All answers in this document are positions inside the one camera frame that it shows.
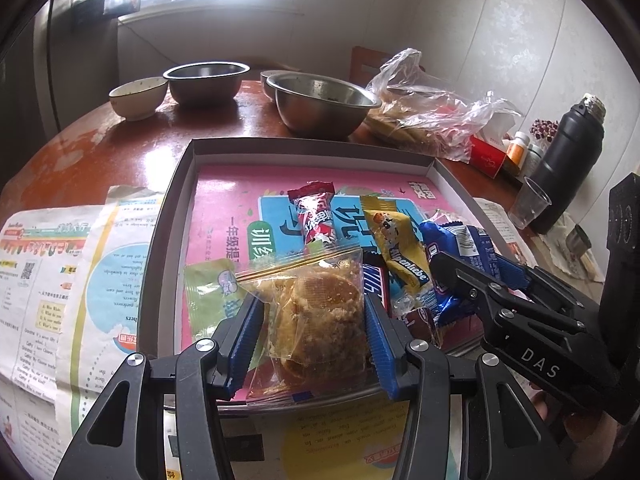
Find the thermos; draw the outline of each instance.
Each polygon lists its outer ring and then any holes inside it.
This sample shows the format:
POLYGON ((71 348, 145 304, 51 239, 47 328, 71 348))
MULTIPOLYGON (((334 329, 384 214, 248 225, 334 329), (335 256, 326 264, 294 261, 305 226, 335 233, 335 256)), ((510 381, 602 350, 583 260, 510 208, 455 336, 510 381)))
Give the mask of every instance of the thermos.
POLYGON ((531 175, 551 199, 551 205, 530 224, 535 232, 544 234, 551 229, 598 160, 605 113, 596 96, 585 94, 562 116, 554 140, 531 175))

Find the blue snack package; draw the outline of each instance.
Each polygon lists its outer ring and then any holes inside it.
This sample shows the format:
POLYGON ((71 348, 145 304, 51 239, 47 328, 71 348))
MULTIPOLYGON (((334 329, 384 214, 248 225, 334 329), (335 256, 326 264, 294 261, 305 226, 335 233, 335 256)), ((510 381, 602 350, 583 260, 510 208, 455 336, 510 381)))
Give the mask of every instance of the blue snack package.
MULTIPOLYGON (((484 229, 464 225, 462 222, 437 225, 427 220, 420 224, 420 233, 427 261, 430 262, 435 253, 443 251, 501 280, 494 244, 484 229)), ((432 312, 437 326, 445 326, 474 312, 474 306, 469 300, 452 296, 445 287, 437 283, 435 292, 438 304, 432 312)))

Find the yellow candy package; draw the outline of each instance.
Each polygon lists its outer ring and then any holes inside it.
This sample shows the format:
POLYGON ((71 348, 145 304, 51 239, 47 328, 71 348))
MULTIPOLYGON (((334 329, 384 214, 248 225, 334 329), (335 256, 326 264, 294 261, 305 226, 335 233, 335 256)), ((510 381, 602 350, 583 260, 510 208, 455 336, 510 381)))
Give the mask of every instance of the yellow candy package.
POLYGON ((433 279, 424 248, 414 234, 411 219, 398 212, 395 200, 361 196, 360 204, 389 271, 404 283, 404 291, 414 297, 420 306, 434 307, 436 294, 433 279))

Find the red candy package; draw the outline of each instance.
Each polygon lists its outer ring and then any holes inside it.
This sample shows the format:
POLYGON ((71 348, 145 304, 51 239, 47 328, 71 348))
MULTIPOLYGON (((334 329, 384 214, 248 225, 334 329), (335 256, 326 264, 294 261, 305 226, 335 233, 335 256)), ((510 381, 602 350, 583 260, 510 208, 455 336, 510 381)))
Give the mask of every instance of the red candy package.
POLYGON ((305 245, 316 240, 326 246, 334 245, 336 236, 334 215, 331 212, 334 184, 311 182, 299 189, 292 189, 287 194, 291 203, 296 206, 305 245))

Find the thermos cap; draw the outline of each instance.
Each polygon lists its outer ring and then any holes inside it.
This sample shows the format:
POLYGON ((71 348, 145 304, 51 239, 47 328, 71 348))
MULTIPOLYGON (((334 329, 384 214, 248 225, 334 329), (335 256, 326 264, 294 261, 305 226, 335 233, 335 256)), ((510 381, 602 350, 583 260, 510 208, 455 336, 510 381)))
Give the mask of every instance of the thermos cap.
POLYGON ((596 119, 600 124, 604 123, 604 116, 607 113, 607 109, 602 104, 602 101, 593 94, 585 94, 582 96, 580 103, 587 108, 588 113, 596 119))

